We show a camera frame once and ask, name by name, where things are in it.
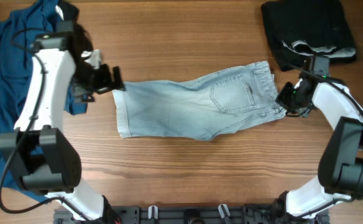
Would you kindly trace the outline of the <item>light blue denim shorts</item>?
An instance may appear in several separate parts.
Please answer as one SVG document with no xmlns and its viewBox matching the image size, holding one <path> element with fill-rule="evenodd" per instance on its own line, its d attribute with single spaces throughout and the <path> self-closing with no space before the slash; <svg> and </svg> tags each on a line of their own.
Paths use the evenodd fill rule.
<svg viewBox="0 0 363 224">
<path fill-rule="evenodd" d="M 209 141 L 285 117 L 268 62 L 225 68 L 187 82 L 127 82 L 114 90 L 121 138 Z"/>
</svg>

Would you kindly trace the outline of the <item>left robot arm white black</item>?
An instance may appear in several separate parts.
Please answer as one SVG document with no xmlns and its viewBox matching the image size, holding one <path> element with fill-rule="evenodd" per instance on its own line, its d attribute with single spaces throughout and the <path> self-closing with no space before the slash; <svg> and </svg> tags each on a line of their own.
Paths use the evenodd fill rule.
<svg viewBox="0 0 363 224">
<path fill-rule="evenodd" d="M 55 32 L 42 29 L 31 47 L 33 72 L 27 98 L 10 133 L 0 135 L 0 152 L 18 188 L 62 204 L 77 223 L 120 223 L 107 198 L 81 176 L 81 159 L 63 134 L 68 94 L 79 102 L 94 94 L 125 90 L 118 67 L 109 68 L 75 21 Z"/>
</svg>

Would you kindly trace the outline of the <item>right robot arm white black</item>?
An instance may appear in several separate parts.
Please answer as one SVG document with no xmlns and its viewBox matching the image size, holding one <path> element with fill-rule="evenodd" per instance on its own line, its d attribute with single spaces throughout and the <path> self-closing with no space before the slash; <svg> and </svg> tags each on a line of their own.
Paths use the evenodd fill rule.
<svg viewBox="0 0 363 224">
<path fill-rule="evenodd" d="M 363 107 L 342 80 L 330 76 L 327 57 L 308 57 L 299 78 L 295 85 L 285 84 L 276 102 L 291 118 L 322 112 L 333 133 L 316 177 L 281 194 L 272 204 L 273 220 L 302 222 L 339 203 L 363 199 Z"/>
</svg>

